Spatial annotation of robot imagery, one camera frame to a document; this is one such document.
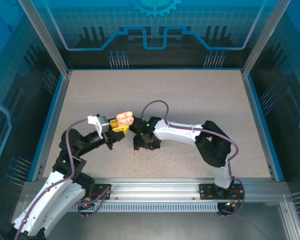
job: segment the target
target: black mounting plate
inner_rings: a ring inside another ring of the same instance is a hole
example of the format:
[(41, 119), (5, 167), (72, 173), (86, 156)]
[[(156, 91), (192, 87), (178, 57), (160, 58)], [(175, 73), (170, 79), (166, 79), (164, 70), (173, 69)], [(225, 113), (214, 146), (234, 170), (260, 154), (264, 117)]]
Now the black mounting plate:
[(227, 197), (220, 197), (216, 190), (215, 185), (212, 184), (199, 184), (198, 192), (200, 194), (201, 200), (238, 200), (240, 197), (240, 200), (244, 198), (244, 193), (241, 184), (232, 184), (232, 186), (229, 189), (229, 194), (227, 194)]
[(110, 194), (111, 194), (111, 184), (94, 184), (94, 189), (93, 189), (93, 193), (92, 193), (92, 200), (96, 199), (97, 197), (99, 197), (106, 188), (109, 187), (109, 191), (105, 196), (105, 200), (109, 200), (110, 199)]

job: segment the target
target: orange object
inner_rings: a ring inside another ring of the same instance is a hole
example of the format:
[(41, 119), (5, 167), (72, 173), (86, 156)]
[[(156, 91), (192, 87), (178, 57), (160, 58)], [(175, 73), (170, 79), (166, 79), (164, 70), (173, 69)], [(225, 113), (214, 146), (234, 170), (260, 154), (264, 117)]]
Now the orange object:
[(119, 113), (116, 116), (118, 127), (125, 126), (125, 125), (130, 126), (131, 124), (133, 124), (135, 119), (132, 115), (133, 115), (132, 111)]

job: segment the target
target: robotic arm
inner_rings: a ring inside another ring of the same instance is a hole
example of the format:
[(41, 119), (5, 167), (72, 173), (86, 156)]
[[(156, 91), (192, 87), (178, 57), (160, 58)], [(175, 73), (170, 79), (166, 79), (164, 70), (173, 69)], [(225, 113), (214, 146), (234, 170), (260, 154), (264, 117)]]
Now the robotic arm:
[(15, 240), (18, 230), (20, 230), (18, 240), (45, 240), (69, 208), (80, 200), (92, 198), (95, 180), (81, 172), (86, 164), (81, 156), (104, 144), (112, 150), (113, 144), (122, 140), (128, 130), (135, 133), (133, 138), (135, 151), (140, 148), (152, 151), (160, 149), (160, 144), (164, 140), (193, 145), (198, 149), (203, 160), (213, 169), (215, 194), (219, 197), (229, 194), (228, 191), (233, 184), (227, 162), (231, 143), (219, 136), (201, 131), (212, 131), (227, 137), (214, 122), (186, 125), (166, 122), (159, 117), (151, 117), (149, 121), (133, 117), (129, 125), (119, 126), (117, 119), (107, 119), (97, 114), (89, 116), (88, 123), (95, 125), (96, 131), (86, 136), (82, 136), (75, 129), (69, 131), (69, 145), (75, 169), (73, 177), (52, 187), (39, 200), (37, 199), (51, 185), (72, 174), (66, 146), (66, 132), (64, 132), (59, 144), (61, 152), (52, 167), (52, 172), (27, 209), (12, 223), (7, 223), (0, 229), (4, 240)]

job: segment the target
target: wire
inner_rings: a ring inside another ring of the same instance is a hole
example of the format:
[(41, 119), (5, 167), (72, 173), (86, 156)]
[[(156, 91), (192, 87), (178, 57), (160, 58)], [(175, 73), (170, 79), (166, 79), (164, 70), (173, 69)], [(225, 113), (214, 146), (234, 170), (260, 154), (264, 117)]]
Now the wire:
[(96, 199), (94, 199), (94, 200), (91, 200), (90, 202), (85, 202), (85, 203), (78, 202), (78, 203), (76, 203), (76, 205), (79, 205), (79, 206), (85, 206), (86, 204), (89, 205), (89, 204), (95, 203), (96, 201), (98, 201), (98, 200), (102, 197), (102, 200), (101, 200), (99, 206), (98, 206), (98, 207), (94, 210), (94, 212), (92, 212), (92, 213), (89, 213), (89, 214), (82, 214), (82, 213), (80, 212), (80, 208), (78, 208), (78, 213), (79, 213), (79, 215), (81, 216), (81, 218), (83, 218), (83, 217), (88, 218), (88, 217), (91, 217), (91, 216), (95, 215), (95, 214), (99, 211), (99, 209), (101, 208), (102, 204), (104, 203), (104, 200), (106, 199), (106, 196), (107, 196), (107, 194), (108, 194), (108, 191), (109, 191), (109, 187), (107, 187), (107, 188), (103, 191), (103, 193), (101, 193), (100, 196), (98, 196), (98, 197), (97, 197)]
[(235, 158), (238, 155), (238, 153), (239, 153), (239, 147), (238, 147), (238, 145), (232, 139), (230, 139), (229, 137), (224, 136), (224, 135), (222, 135), (220, 133), (217, 133), (217, 132), (214, 132), (214, 131), (206, 130), (206, 129), (203, 129), (203, 128), (191, 128), (191, 127), (186, 127), (186, 126), (177, 126), (177, 125), (170, 124), (167, 121), (167, 117), (168, 117), (168, 113), (169, 113), (169, 105), (165, 101), (163, 101), (163, 100), (154, 100), (154, 101), (149, 102), (147, 105), (145, 105), (145, 107), (143, 108), (142, 113), (141, 113), (141, 117), (140, 117), (141, 120), (143, 119), (143, 116), (145, 114), (145, 110), (147, 109), (147, 107), (149, 107), (151, 104), (154, 104), (154, 103), (163, 103), (166, 106), (166, 111), (165, 111), (165, 114), (164, 114), (164, 122), (165, 122), (165, 124), (167, 126), (169, 126), (171, 128), (175, 128), (175, 129), (200, 131), (200, 132), (207, 133), (207, 134), (210, 134), (210, 135), (215, 135), (215, 136), (217, 136), (219, 138), (222, 138), (222, 139), (228, 141), (229, 143), (231, 143), (234, 146), (235, 153), (227, 159), (228, 172), (229, 172), (230, 178), (233, 181), (238, 181), (241, 184), (241, 187), (242, 187), (242, 190), (243, 190), (243, 199), (242, 199), (240, 207), (238, 208), (238, 210), (236, 212), (231, 213), (231, 215), (228, 215), (228, 217), (235, 216), (242, 209), (242, 207), (243, 207), (243, 205), (245, 203), (245, 200), (246, 200), (245, 187), (244, 187), (244, 185), (243, 185), (243, 183), (242, 183), (242, 181), (240, 179), (235, 178), (232, 175), (231, 166), (230, 166), (231, 160), (233, 158)]
[[(226, 211), (226, 210), (222, 210), (222, 212), (226, 213), (226, 214), (231, 214), (230, 211)], [(267, 235), (265, 235), (261, 230), (260, 228), (258, 228), (252, 221), (250, 221), (248, 218), (244, 217), (244, 216), (241, 216), (239, 214), (236, 215), (236, 217), (248, 222), (249, 224), (251, 224), (252, 226), (254, 226), (254, 228), (262, 235), (264, 236), (265, 239), (268, 239), (268, 240), (271, 240), (269, 237), (267, 237)]]
[(18, 228), (16, 234), (15, 234), (15, 237), (14, 237), (14, 240), (18, 240), (19, 238), (19, 235), (21, 234), (21, 231), (22, 231), (22, 228), (24, 227), (24, 225), (26, 224), (27, 222), (27, 219), (30, 215), (30, 213), (32, 212), (32, 210), (35, 208), (36, 204), (39, 202), (39, 200), (47, 193), (50, 191), (50, 189), (52, 189), (53, 187), (55, 187), (56, 185), (58, 184), (61, 184), (69, 179), (71, 179), (74, 175), (75, 175), (75, 164), (74, 164), (74, 159), (73, 159), (73, 156), (72, 156), (72, 152), (71, 152), (71, 148), (70, 148), (70, 143), (69, 143), (69, 131), (70, 129), (77, 125), (77, 124), (81, 124), (81, 123), (84, 123), (87, 121), (87, 118), (85, 119), (82, 119), (82, 120), (79, 120), (79, 121), (76, 121), (75, 123), (71, 124), (65, 131), (65, 143), (66, 143), (66, 149), (68, 151), (68, 155), (69, 155), (69, 159), (70, 159), (70, 165), (71, 165), (71, 175), (60, 180), (60, 181), (57, 181), (56, 183), (52, 184), (51, 186), (47, 187), (36, 199), (35, 201), (33, 202), (33, 204), (30, 206), (29, 210), (27, 211), (27, 213), (25, 214), (21, 224), (20, 224), (20, 227)]

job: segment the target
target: yellow object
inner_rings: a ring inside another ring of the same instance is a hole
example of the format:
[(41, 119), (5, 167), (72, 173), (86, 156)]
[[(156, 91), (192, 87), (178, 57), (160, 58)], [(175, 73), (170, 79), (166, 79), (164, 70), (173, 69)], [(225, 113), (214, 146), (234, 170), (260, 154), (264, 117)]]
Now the yellow object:
[(117, 127), (113, 128), (112, 131), (114, 131), (116, 133), (123, 131), (124, 135), (127, 136), (128, 131), (129, 131), (129, 127), (130, 127), (129, 125), (117, 126)]
[(114, 129), (116, 127), (118, 127), (118, 120), (117, 119), (112, 119), (110, 120), (110, 126)]

